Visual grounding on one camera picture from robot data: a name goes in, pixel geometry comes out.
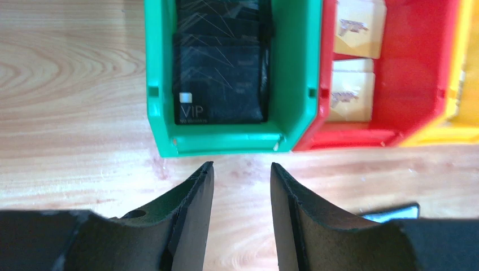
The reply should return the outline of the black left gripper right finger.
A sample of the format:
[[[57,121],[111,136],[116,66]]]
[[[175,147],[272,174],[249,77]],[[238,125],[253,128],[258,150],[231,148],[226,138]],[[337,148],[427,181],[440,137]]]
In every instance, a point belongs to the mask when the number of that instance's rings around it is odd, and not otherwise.
[[[377,223],[332,204],[271,165],[280,270],[477,270],[478,220]]]

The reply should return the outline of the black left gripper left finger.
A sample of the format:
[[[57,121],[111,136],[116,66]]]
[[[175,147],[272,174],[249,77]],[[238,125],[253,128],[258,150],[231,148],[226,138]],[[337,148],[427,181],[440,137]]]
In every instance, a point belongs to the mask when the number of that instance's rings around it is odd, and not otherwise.
[[[214,194],[208,161],[123,217],[1,211],[2,270],[202,270]]]

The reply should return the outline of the black card holder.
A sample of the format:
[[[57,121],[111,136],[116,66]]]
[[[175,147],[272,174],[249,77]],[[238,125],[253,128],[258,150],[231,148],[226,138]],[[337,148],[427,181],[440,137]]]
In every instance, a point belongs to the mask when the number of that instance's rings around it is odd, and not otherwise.
[[[396,219],[418,219],[420,216],[420,205],[418,203],[407,203],[385,209],[378,209],[359,216],[377,223],[385,223]]]

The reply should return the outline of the black credit cards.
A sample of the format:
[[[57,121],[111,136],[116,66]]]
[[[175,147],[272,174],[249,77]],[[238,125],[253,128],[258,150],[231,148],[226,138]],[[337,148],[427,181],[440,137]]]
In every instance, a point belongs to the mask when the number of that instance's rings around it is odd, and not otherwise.
[[[177,1],[177,29],[174,34],[251,39],[260,42],[262,52],[260,89],[268,119],[270,93],[269,60],[273,36],[270,1]]]

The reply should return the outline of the black VIP credit card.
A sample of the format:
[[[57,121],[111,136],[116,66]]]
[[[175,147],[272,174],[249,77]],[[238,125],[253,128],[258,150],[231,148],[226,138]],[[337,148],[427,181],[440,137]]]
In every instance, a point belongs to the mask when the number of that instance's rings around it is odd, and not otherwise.
[[[174,34],[176,124],[264,122],[262,52],[257,40]]]

